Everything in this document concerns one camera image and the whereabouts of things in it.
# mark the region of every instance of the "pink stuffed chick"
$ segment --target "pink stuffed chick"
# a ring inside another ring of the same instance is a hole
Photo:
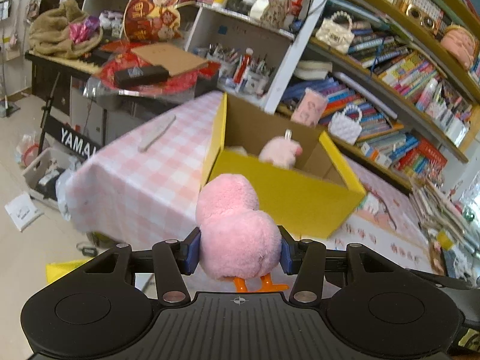
[[[302,152],[302,147],[295,140],[275,137],[263,147],[258,160],[271,163],[279,168],[291,169]]]
[[[259,210],[258,196],[243,175],[222,174],[198,197],[196,220],[202,233],[200,264],[216,280],[233,280],[248,292],[245,280],[262,280],[259,292],[283,291],[270,272],[278,265],[281,235],[275,222]]]

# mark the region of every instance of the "cable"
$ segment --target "cable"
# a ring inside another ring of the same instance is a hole
[[[85,137],[90,138],[88,135],[88,130],[87,130],[87,124],[88,124],[88,118],[90,117],[90,112],[92,111],[92,103],[93,100],[90,100],[90,104],[88,104],[88,113],[87,113],[87,119],[85,120],[85,126],[83,126],[82,134],[85,135]]]

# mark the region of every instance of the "pink plush doll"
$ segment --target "pink plush doll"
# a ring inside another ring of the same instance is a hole
[[[263,147],[258,160],[269,162],[276,167],[291,169],[297,157],[302,154],[302,147],[295,140],[285,137],[275,137]]]
[[[248,292],[245,280],[262,280],[259,292],[283,291],[270,272],[278,265],[281,235],[273,219],[259,210],[258,196],[242,175],[222,174],[201,190],[197,224],[202,232],[200,264],[216,280],[233,280]]]

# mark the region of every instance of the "hanging bag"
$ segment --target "hanging bag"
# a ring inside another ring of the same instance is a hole
[[[357,120],[352,120],[347,116],[349,110],[356,110],[358,112]],[[362,126],[360,125],[361,120],[361,109],[357,107],[357,105],[349,104],[344,108],[343,112],[335,112],[332,120],[328,124],[328,132],[353,145],[362,132]]]
[[[349,21],[349,27],[335,23],[335,20],[339,17],[345,17]],[[346,54],[349,50],[350,44],[352,43],[355,35],[352,33],[352,18],[347,12],[337,11],[331,18],[323,19],[323,23],[317,33],[315,38],[322,41],[323,43],[328,44],[333,47],[335,50]]]

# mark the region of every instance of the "pink plastic bag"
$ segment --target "pink plastic bag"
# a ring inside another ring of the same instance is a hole
[[[328,99],[310,88],[305,89],[300,104],[290,120],[306,126],[316,126],[328,104]]]
[[[100,19],[94,16],[87,17],[81,23],[73,23],[70,27],[70,40],[79,44],[89,40],[100,27]]]

